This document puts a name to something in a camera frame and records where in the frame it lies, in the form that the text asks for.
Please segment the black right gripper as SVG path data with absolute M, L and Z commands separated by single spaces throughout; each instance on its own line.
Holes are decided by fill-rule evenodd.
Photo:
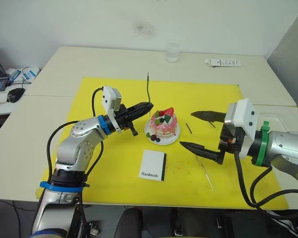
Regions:
M 208 122 L 224 123 L 226 113 L 214 111 L 196 111 L 191 113 L 191 116 Z M 228 152 L 234 154 L 235 151 L 240 152 L 243 142 L 244 130 L 242 127 L 236 127 L 233 132 L 230 132 L 229 128 L 226 125 L 223 125 L 218 146 L 220 152 L 205 149 L 203 145 L 193 142 L 180 141 L 180 144 L 196 156 L 213 160 L 222 165 L 225 153 Z

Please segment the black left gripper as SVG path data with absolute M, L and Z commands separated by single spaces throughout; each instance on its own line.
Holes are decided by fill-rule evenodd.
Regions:
M 134 128 L 133 121 L 141 118 L 151 111 L 153 104 L 149 102 L 140 102 L 128 109 L 124 104 L 121 104 L 119 110 L 115 113 L 115 120 L 121 130 L 130 129 L 133 136 L 137 136 L 138 132 Z

